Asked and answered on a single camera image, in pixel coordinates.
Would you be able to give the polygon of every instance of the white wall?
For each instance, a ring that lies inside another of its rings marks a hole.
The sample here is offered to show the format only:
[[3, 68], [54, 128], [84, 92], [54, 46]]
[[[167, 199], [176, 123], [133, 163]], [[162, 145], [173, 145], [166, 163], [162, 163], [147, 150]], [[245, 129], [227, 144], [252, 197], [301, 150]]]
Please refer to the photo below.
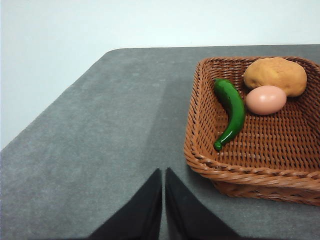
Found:
[[2, 0], [1, 148], [104, 53], [319, 44], [319, 0]]

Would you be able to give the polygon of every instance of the toy food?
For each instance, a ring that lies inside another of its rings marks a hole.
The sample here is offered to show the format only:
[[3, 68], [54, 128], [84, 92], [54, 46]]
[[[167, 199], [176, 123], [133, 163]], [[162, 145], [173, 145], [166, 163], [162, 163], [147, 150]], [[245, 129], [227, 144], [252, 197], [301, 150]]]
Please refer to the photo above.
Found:
[[234, 85], [227, 79], [216, 78], [214, 93], [226, 110], [229, 123], [222, 135], [214, 142], [214, 148], [220, 151], [243, 128], [245, 122], [245, 106]]
[[245, 98], [248, 110], [258, 115], [274, 114], [282, 109], [286, 102], [286, 93], [277, 86], [257, 87]]
[[307, 85], [304, 68], [282, 57], [256, 60], [245, 70], [243, 78], [250, 89], [272, 85], [281, 88], [288, 97], [301, 95]]

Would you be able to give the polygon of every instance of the potato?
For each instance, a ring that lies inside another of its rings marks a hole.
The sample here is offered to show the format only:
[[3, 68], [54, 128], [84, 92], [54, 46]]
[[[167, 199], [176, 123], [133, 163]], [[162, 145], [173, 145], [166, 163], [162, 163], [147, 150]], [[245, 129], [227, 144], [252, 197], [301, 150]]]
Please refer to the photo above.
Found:
[[307, 85], [304, 68], [281, 57], [258, 59], [245, 70], [243, 78], [250, 89], [272, 85], [281, 88], [288, 97], [301, 95]]

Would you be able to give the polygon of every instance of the woven texture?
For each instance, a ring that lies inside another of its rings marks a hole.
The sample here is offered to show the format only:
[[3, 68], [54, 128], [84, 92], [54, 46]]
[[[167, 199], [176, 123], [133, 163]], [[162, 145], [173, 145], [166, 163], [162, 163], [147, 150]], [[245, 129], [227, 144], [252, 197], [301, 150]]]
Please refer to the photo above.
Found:
[[259, 116], [247, 111], [237, 137], [218, 152], [213, 145], [228, 125], [214, 94], [214, 78], [229, 79], [244, 99], [242, 75], [265, 57], [212, 57], [195, 70], [186, 126], [187, 164], [223, 194], [320, 206], [320, 68], [294, 56], [307, 74], [305, 92], [288, 97], [279, 112]]

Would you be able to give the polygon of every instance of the black object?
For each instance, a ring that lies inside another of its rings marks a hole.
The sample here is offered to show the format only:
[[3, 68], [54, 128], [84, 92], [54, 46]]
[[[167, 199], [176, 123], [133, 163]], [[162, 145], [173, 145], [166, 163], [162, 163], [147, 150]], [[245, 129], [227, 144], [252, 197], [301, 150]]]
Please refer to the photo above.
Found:
[[239, 237], [199, 202], [171, 168], [165, 174], [165, 203], [168, 222], [173, 223], [168, 224], [171, 239], [212, 240], [218, 237]]
[[[202, 205], [171, 168], [165, 174], [165, 202], [172, 240], [262, 240], [240, 237]], [[89, 237], [68, 240], [157, 240], [161, 213], [162, 178], [156, 169], [131, 200]]]

